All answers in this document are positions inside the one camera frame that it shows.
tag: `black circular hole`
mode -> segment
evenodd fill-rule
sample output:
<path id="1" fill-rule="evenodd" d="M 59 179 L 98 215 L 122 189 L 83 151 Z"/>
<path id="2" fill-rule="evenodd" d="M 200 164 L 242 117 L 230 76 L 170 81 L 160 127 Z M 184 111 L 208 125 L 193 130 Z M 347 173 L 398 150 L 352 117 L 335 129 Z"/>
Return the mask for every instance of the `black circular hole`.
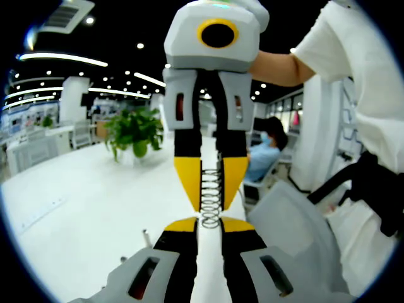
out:
<path id="1" fill-rule="evenodd" d="M 202 41 L 210 47 L 221 48 L 233 42 L 233 30 L 224 24 L 212 24 L 202 32 Z"/>

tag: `green leaves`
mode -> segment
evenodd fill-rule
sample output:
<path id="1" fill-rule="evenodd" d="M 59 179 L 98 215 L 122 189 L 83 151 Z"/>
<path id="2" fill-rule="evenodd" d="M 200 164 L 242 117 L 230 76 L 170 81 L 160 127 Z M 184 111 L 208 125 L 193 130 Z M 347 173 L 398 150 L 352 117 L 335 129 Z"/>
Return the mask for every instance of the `green leaves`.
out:
<path id="1" fill-rule="evenodd" d="M 117 161 L 117 150 L 127 150 L 132 145 L 136 157 L 142 158 L 147 154 L 147 146 L 150 144 L 154 150 L 160 150 L 163 142 L 163 126 L 154 117 L 159 113 L 158 109 L 138 109 L 129 112 L 124 109 L 121 115 L 113 117 L 105 128 L 108 135 L 105 145 L 112 148 L 114 159 Z"/>

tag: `ceiling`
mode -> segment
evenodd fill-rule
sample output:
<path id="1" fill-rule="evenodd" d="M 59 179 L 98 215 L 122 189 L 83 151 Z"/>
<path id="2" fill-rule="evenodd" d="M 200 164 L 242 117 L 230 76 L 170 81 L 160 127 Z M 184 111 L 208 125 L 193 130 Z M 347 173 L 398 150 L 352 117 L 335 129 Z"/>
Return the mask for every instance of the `ceiling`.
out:
<path id="1" fill-rule="evenodd" d="M 94 1 L 95 6 L 88 16 L 94 18 L 92 25 L 85 23 L 86 17 L 69 35 L 61 33 L 41 32 L 38 34 L 34 51 L 61 52 L 107 62 L 106 68 L 82 62 L 57 59 L 31 59 L 26 61 L 14 60 L 11 64 L 13 73 L 18 73 L 21 81 L 30 78 L 78 76 L 80 72 L 91 79 L 92 87 L 123 90 L 128 92 L 140 91 L 142 94 L 154 93 L 163 88 L 156 84 L 134 77 L 141 73 L 162 81 L 162 70 L 166 63 L 163 42 L 175 12 L 190 1 Z M 265 33 L 261 35 L 260 49 L 267 52 L 288 54 L 314 24 L 320 9 L 326 0 L 294 1 L 290 9 L 289 1 L 261 1 L 270 12 L 270 23 Z M 144 44 L 138 49 L 138 43 Z M 6 93 L 40 87 L 62 86 L 63 80 L 38 80 L 7 86 Z M 261 83 L 252 84 L 252 95 L 256 102 L 268 103 L 297 88 L 282 88 L 267 85 L 261 88 Z M 49 92 L 38 93 L 40 96 Z M 94 97 L 100 93 L 90 93 Z M 8 102 L 18 101 L 19 97 L 8 99 Z"/>

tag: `white t-shirt sleeve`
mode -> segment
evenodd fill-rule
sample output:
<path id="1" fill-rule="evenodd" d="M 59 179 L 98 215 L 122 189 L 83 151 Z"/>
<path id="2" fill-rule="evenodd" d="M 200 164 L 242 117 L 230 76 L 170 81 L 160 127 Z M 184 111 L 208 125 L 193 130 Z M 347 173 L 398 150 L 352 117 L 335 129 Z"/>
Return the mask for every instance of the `white t-shirt sleeve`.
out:
<path id="1" fill-rule="evenodd" d="M 350 76 L 351 69 L 342 44 L 323 11 L 296 47 L 294 55 L 326 81 L 332 82 Z"/>

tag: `yellow ring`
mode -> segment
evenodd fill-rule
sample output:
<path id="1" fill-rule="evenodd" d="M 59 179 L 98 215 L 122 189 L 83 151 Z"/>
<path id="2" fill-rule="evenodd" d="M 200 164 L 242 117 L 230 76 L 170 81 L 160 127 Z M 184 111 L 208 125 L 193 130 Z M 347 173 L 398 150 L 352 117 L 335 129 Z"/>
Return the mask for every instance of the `yellow ring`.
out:
<path id="1" fill-rule="evenodd" d="M 205 29 L 206 27 L 208 27 L 208 26 L 210 26 L 210 25 L 214 25 L 214 24 L 227 25 L 227 26 L 230 27 L 230 29 L 233 31 L 234 38 L 233 38 L 233 41 L 231 41 L 231 43 L 229 43 L 229 45 L 226 45 L 226 46 L 223 46 L 223 47 L 212 47 L 212 46 L 209 46 L 208 44 L 206 44 L 206 43 L 202 40 L 202 32 L 204 31 L 204 29 Z M 233 22 L 228 21 L 228 20 L 226 20 L 226 19 L 222 19 L 222 18 L 208 19 L 208 20 L 202 22 L 202 24 L 200 24 L 200 26 L 198 27 L 198 39 L 199 39 L 199 41 L 200 41 L 203 45 L 205 45 L 205 46 L 207 46 L 207 47 L 210 47 L 210 48 L 212 48 L 212 49 L 224 49 L 225 47 L 229 47 L 229 46 L 231 46 L 232 44 L 234 44 L 234 42 L 236 42 L 238 38 L 239 38 L 239 30 L 237 29 L 237 26 L 236 26 Z"/>

